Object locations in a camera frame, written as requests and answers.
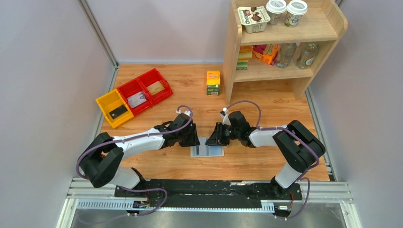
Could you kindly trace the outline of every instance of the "clear bottle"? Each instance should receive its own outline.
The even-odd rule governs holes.
[[[319,45],[317,43],[306,43],[304,48],[301,50],[301,55],[299,55],[299,58],[297,59],[297,67],[300,69],[309,68],[314,62],[318,52]]]
[[[280,47],[276,58],[276,66],[279,68],[286,68],[290,64],[292,57],[297,49],[296,43],[285,43]]]

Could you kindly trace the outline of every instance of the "plastic lid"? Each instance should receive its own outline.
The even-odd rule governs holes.
[[[271,13],[284,13],[287,10],[287,3],[284,0],[270,0],[266,9]]]
[[[294,15],[304,15],[308,11],[308,5],[301,0],[292,0],[287,5],[287,11]]]

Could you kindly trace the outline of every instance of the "metal frame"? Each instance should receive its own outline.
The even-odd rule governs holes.
[[[95,20],[94,15],[86,0],[77,0],[81,5],[83,12],[88,18],[94,32],[97,34],[101,45],[105,52],[109,56],[112,64],[115,66],[115,72],[109,85],[109,91],[113,89],[117,72],[119,69],[119,63],[116,60],[113,52],[108,45],[102,31]],[[336,0],[337,3],[341,3],[343,0]],[[326,139],[321,129],[320,119],[316,112],[315,101],[310,92],[310,88],[306,90],[307,103],[309,105],[312,119],[315,124],[317,135],[324,145],[326,145]],[[99,118],[99,123],[95,130],[95,134],[99,134],[103,124],[103,116]],[[330,152],[324,155],[326,168],[329,175],[333,175],[336,178],[336,173],[333,172],[333,167],[329,157]],[[307,182],[299,182],[301,186],[302,196],[304,201],[307,192]],[[311,181],[311,192],[309,195],[309,203],[336,203],[340,204],[343,212],[344,220],[347,228],[360,228],[361,224],[355,209],[354,201],[351,196],[350,190],[346,182],[337,181]],[[81,178],[73,178],[69,191],[66,196],[66,200],[63,209],[60,213],[57,228],[70,228],[73,222],[73,218],[76,209],[110,209],[110,210],[126,210],[131,209],[133,202],[143,201],[146,198],[117,198],[114,196],[115,185],[107,184],[101,188],[95,189],[88,180]],[[209,208],[166,208],[162,207],[160,210],[165,211],[214,211],[214,212],[256,212],[256,213],[271,213],[273,211],[274,203],[289,202],[287,200],[261,200],[261,209],[209,209]]]

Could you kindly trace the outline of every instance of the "gray wall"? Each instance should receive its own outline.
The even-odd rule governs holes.
[[[0,227],[55,227],[113,68],[79,4],[0,1]]]
[[[230,0],[88,0],[119,62],[223,62]]]
[[[311,85],[314,100],[363,227],[401,227],[403,4],[345,0],[341,9],[348,29]]]

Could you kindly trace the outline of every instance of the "wooden tabletop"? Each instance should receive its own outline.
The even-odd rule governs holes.
[[[198,136],[209,137],[216,122],[222,121],[220,111],[226,104],[223,92],[220,96],[206,95],[206,73],[208,70],[221,71],[222,65],[121,65],[115,87],[153,68],[159,70],[168,81],[173,95],[116,129],[104,121],[101,131],[111,136],[144,132],[155,125],[174,120],[176,108],[188,105],[194,113]],[[235,83],[231,101],[238,100],[251,100],[261,107],[262,127],[280,126],[299,120],[311,132],[315,132],[306,99],[295,100],[287,80]],[[237,110],[245,115],[251,126],[256,125],[259,113],[255,106],[237,104],[230,112]],[[225,148],[223,157],[193,158],[190,157],[190,148],[176,144],[131,156],[121,164],[135,167],[146,179],[270,180],[285,162],[277,147],[247,148],[239,141],[232,140]],[[306,176],[312,181],[329,180],[323,158],[320,165]]]

